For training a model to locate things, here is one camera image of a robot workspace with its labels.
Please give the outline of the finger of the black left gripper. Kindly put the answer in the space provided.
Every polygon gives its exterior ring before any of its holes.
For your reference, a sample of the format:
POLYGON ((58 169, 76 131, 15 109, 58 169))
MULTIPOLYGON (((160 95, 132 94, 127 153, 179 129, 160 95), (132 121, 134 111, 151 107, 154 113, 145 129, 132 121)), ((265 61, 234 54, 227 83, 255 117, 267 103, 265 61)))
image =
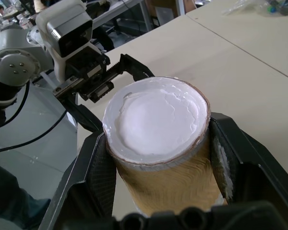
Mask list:
POLYGON ((96 132, 102 129, 102 122, 83 104, 77 104, 78 93, 70 92, 59 96, 59 102, 84 129, 96 132))
POLYGON ((129 73, 132 75, 134 81, 140 81, 155 76, 146 65, 127 54, 121 54, 120 56, 119 71, 120 73, 129 73))

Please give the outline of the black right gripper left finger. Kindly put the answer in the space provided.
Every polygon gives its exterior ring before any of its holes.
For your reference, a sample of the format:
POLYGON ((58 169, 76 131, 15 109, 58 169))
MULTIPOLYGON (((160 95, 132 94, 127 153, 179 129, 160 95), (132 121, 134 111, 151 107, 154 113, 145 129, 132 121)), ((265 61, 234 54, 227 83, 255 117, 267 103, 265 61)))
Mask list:
POLYGON ((116 175, 104 132, 94 132, 63 174, 39 230, 63 230, 68 222, 111 217, 116 175))

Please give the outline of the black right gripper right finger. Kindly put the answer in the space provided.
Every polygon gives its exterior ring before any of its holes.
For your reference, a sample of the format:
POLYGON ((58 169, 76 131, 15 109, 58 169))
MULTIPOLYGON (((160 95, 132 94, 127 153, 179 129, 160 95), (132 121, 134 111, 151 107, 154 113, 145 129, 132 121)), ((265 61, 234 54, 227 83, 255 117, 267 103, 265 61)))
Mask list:
POLYGON ((228 203, 266 200, 288 216, 288 173, 259 141, 224 114, 209 123, 210 159, 228 203))

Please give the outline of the brown paper cup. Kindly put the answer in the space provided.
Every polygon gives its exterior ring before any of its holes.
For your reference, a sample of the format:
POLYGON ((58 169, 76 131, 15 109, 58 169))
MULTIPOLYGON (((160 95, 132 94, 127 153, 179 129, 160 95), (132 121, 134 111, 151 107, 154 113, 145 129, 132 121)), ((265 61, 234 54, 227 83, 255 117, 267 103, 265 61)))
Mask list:
POLYGON ((109 101, 106 147, 141 213, 225 204, 211 163, 210 116, 201 91, 169 77, 134 82, 109 101))

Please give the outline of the black office chair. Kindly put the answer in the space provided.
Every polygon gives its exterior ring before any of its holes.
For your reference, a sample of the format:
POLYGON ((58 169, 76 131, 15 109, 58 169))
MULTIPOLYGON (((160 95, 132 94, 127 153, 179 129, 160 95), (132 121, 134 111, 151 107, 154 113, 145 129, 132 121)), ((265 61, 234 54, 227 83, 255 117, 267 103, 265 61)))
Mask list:
POLYGON ((101 26, 93 30, 92 38, 96 39, 107 52, 115 48, 111 38, 108 36, 108 34, 103 30, 101 26))

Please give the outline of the grey background desk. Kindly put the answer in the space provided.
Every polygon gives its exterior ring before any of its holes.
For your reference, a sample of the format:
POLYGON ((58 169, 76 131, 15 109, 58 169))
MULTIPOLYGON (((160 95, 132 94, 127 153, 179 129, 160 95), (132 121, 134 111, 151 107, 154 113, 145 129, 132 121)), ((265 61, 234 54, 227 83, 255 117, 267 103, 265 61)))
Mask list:
POLYGON ((153 27, 151 25, 151 19, 145 0, 121 0, 112 4, 107 12, 93 19, 93 29, 105 24, 115 17, 118 17, 120 14, 131 9, 131 7, 135 5, 140 6, 146 29, 148 32, 151 31, 153 27))

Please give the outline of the dark teal cloth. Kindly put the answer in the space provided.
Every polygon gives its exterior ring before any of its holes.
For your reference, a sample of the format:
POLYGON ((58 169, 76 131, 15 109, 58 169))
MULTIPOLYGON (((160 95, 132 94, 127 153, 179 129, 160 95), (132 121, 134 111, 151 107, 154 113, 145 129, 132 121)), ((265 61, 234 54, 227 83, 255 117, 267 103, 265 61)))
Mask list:
POLYGON ((13 174, 0 166, 0 219, 23 230, 38 230, 50 202, 49 198, 33 198, 13 174))

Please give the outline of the clear plastic wrap pile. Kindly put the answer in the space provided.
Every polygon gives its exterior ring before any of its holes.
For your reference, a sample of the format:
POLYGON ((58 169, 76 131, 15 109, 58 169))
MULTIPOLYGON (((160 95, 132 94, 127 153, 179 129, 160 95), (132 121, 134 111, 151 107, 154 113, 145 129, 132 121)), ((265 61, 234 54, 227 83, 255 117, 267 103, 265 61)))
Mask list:
POLYGON ((238 0, 223 15, 255 10, 258 14, 268 16, 288 16, 288 0, 238 0))

